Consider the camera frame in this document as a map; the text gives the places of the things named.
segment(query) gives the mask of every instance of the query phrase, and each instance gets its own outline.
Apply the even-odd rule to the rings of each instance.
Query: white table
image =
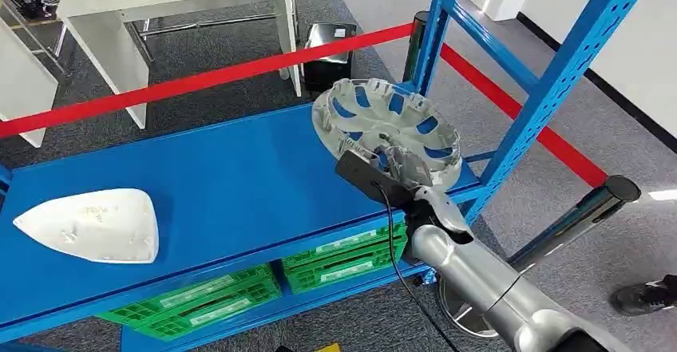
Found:
[[[0,68],[0,119],[8,121],[52,109],[57,80],[2,18]],[[45,129],[24,132],[21,136],[34,147],[40,147]]]
[[[275,19],[282,51],[294,51],[291,0],[61,0],[57,15],[111,90],[124,93],[148,85],[148,66],[125,28],[126,22],[262,1],[272,2],[278,14]],[[299,67],[291,67],[289,73],[300,97]],[[146,105],[128,107],[127,111],[143,129]]]

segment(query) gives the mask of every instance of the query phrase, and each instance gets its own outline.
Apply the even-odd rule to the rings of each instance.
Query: black baseboard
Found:
[[[529,19],[526,15],[522,13],[517,14],[517,21],[521,22],[529,31],[534,33],[541,41],[545,42],[546,45],[550,46],[551,49],[557,51],[561,44],[551,37],[550,34],[546,33],[545,30],[541,29],[534,21]],[[585,70],[584,76],[592,83],[597,86],[602,93],[606,94],[607,97],[611,98],[620,108],[622,108],[626,113],[631,117],[635,118],[648,132],[653,134],[658,140],[663,142],[670,150],[677,153],[677,138],[672,136],[666,129],[662,128],[656,121],[651,119],[647,114],[645,114],[639,107],[635,106],[630,102],[620,91],[616,90],[613,86],[609,85],[602,77],[597,73],[592,71],[592,69]]]

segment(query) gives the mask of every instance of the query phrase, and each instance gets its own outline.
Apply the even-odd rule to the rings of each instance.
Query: yellow object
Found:
[[[316,352],[341,352],[341,348],[339,348],[339,345],[337,343],[334,343],[330,346],[325,346],[324,348]]]

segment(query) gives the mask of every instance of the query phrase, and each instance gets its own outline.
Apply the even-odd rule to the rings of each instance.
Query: floor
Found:
[[[372,31],[408,22],[416,11],[427,9],[429,1],[299,0],[299,15],[305,22],[356,21],[364,31]],[[466,0],[463,2],[468,9],[473,7]],[[246,11],[229,10],[228,13]],[[493,23],[479,13],[475,14],[534,73],[542,73],[552,58],[551,49],[519,22]],[[162,23],[170,21],[165,18]],[[235,30],[226,29],[231,27],[194,33],[192,37],[198,37],[204,44],[192,45],[191,50],[168,49],[181,44],[178,42],[180,36],[176,38],[176,35],[152,42],[152,49],[161,53],[152,72],[152,81],[262,57],[271,54],[271,47],[276,48],[272,38],[266,41],[265,34],[260,34],[263,40],[256,46],[229,45],[225,43],[228,40],[219,36],[255,34],[257,29],[266,29],[264,26],[242,25]],[[446,41],[516,99],[525,99],[521,89],[456,26],[449,28]],[[403,71],[406,46],[407,40],[401,39],[377,45],[374,49],[360,50],[356,63],[361,67],[355,76],[398,80]],[[73,79],[60,88],[56,104],[67,105],[109,93],[83,54],[74,48],[71,51],[73,56],[69,63],[75,66],[76,72]],[[215,51],[226,54],[215,57],[211,55]],[[438,66],[430,97],[457,126],[465,155],[494,149],[511,123],[447,65]],[[152,124],[144,132],[133,126],[126,113],[118,113],[49,129],[45,145],[39,150],[29,148],[18,138],[0,140],[0,162],[10,167],[32,164],[300,102],[293,98],[291,87],[277,74],[267,74],[190,97],[153,104],[149,110]],[[634,180],[645,194],[638,203],[629,204],[595,231],[532,269],[529,278],[564,307],[607,327],[633,350],[673,350],[673,345],[677,344],[674,312],[625,318],[609,308],[606,298],[617,287],[674,273],[677,202],[657,202],[646,192],[674,188],[677,155],[585,79],[574,88],[550,127],[607,173],[622,174]],[[83,137],[93,139],[83,141]],[[476,231],[498,251],[502,249],[511,254],[589,189],[536,144],[485,209],[484,219],[477,224]],[[429,307],[435,308],[431,287],[419,287],[417,293],[426,298]],[[455,330],[447,330],[458,340],[461,350],[506,350],[500,341],[477,342],[462,337]],[[34,335],[30,340],[67,350],[116,350],[118,331],[117,326],[85,320]],[[89,335],[93,332],[104,337],[92,340]],[[339,342],[343,350],[348,351],[444,348],[405,291],[394,283],[199,350],[274,350],[285,344],[299,351],[310,351],[332,342]]]

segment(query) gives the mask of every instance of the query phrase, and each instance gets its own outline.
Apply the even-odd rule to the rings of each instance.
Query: red barrier tape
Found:
[[[332,54],[373,46],[379,43],[393,41],[411,35],[412,23],[342,39],[327,45],[310,49],[301,49],[292,53],[284,53],[272,57],[265,57],[255,61],[241,63],[207,71],[190,77],[175,79],[151,85],[144,89],[127,93],[97,98],[92,101],[68,105],[44,113],[21,117],[11,121],[0,122],[0,138],[18,135],[35,129],[43,129],[80,119],[95,117],[104,113],[139,105],[141,103],[159,101],[165,98],[206,89],[255,75],[276,71],[283,67],[298,65]]]
[[[473,84],[499,109],[515,119],[522,110],[520,102],[515,101],[503,89],[488,79],[480,70],[467,62],[461,55],[453,51],[447,44],[442,45],[440,57],[455,68],[468,82]],[[585,155],[557,135],[548,126],[537,137],[538,141],[562,163],[566,164],[582,180],[592,187],[600,186],[607,179],[607,174]]]

